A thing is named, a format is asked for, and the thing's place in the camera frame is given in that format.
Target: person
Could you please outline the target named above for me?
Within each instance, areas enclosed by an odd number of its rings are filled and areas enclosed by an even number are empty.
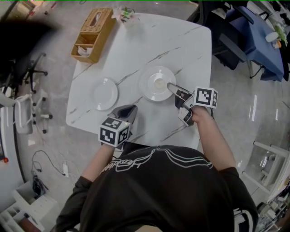
[[[76,182],[56,232],[254,231],[258,214],[233,154],[206,108],[195,106],[204,155],[172,145],[102,145]]]

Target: black t-shirt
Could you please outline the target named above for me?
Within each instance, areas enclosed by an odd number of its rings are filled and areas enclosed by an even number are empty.
[[[193,149],[157,146],[110,162],[91,183],[81,177],[57,220],[57,231],[234,231],[236,208],[256,207],[235,168],[218,172]]]

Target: tiled floor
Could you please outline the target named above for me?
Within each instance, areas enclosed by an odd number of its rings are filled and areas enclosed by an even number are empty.
[[[72,45],[78,31],[92,8],[106,6],[129,6],[137,12],[166,15],[187,19],[195,7],[189,2],[94,2],[83,5],[79,1],[58,2],[48,16],[38,12],[34,17],[45,19],[59,27],[56,34],[46,39],[37,49],[47,56],[39,63],[39,68],[48,71],[48,76],[37,76],[38,95],[48,94],[46,111],[53,114],[48,123],[48,133],[34,130],[31,135],[18,135],[21,163],[26,179],[30,179],[31,157],[37,150],[44,150],[57,167],[61,168],[64,159],[68,160],[71,179],[63,177],[49,164],[47,157],[36,158],[43,167],[39,177],[49,188],[49,195],[62,207],[72,192],[73,183],[82,172],[97,148],[100,146],[95,134],[74,129],[66,125],[66,108],[70,85],[76,60],[70,57]],[[224,67],[213,57],[211,87],[219,92],[218,107],[214,112],[215,120],[235,155],[242,171],[253,151],[253,141],[275,144],[288,148],[290,106],[290,84],[283,82],[263,82],[249,79],[246,64],[239,64],[235,71]],[[243,178],[256,203],[265,195],[260,189]]]

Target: white marble table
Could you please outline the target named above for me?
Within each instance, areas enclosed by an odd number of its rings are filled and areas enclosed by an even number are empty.
[[[66,123],[98,133],[100,120],[114,107],[135,104],[137,119],[129,141],[144,145],[178,145],[197,148],[197,126],[185,127],[178,119],[174,96],[155,103],[146,100],[138,89],[142,70],[165,66],[178,85],[193,91],[209,87],[211,74],[211,32],[187,21],[154,14],[138,14],[140,22],[126,28],[116,24],[96,64],[78,62],[70,89]],[[107,111],[97,111],[91,98],[98,78],[110,77],[119,89],[117,103]]]

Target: white graphic print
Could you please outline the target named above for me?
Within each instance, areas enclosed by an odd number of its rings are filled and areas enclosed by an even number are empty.
[[[103,169],[102,172],[107,171],[108,169],[111,169],[114,167],[115,167],[116,172],[127,171],[134,166],[136,166],[136,168],[139,168],[141,166],[141,164],[145,164],[148,160],[150,160],[150,158],[152,157],[152,155],[155,151],[163,151],[172,163],[174,163],[182,168],[191,168],[194,166],[207,166],[209,169],[211,169],[213,167],[213,164],[211,162],[207,161],[206,159],[204,159],[202,156],[198,156],[198,157],[194,157],[194,158],[185,158],[185,157],[182,157],[180,155],[175,154],[170,149],[154,148],[150,152],[150,154],[148,154],[144,157],[136,158],[134,160],[133,159],[115,159],[111,163],[109,163]]]

